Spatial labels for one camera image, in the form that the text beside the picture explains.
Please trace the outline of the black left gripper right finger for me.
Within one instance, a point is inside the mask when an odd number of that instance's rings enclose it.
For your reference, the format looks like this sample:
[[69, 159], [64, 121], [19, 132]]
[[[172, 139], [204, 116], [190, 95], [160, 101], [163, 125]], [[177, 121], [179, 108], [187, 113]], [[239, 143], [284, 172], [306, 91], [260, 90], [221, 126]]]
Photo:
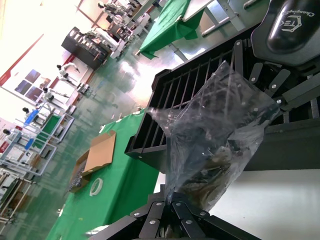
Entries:
[[171, 196], [171, 229], [173, 236], [187, 239], [257, 240], [258, 237], [210, 215], [195, 206], [182, 193]]

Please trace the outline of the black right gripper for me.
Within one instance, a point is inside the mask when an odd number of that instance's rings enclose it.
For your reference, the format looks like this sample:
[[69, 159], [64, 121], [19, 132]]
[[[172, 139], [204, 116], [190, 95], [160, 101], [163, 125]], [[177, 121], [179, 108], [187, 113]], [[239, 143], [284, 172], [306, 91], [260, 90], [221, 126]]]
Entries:
[[[261, 60], [292, 67], [320, 56], [320, 2], [318, 0], [271, 0], [260, 25], [251, 34], [253, 54]], [[245, 55], [242, 40], [233, 47], [234, 70], [256, 84], [263, 64], [253, 64]], [[311, 76], [281, 95], [274, 94], [291, 72], [282, 69], [271, 81], [267, 94], [283, 112], [297, 108], [320, 96], [320, 74]]]

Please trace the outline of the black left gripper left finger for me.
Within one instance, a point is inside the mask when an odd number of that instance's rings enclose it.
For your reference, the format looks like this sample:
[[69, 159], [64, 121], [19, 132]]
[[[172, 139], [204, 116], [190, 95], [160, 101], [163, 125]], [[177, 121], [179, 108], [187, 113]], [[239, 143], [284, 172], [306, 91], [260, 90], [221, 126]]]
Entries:
[[86, 232], [88, 240], [163, 240], [166, 235], [165, 185], [147, 203], [112, 224]]

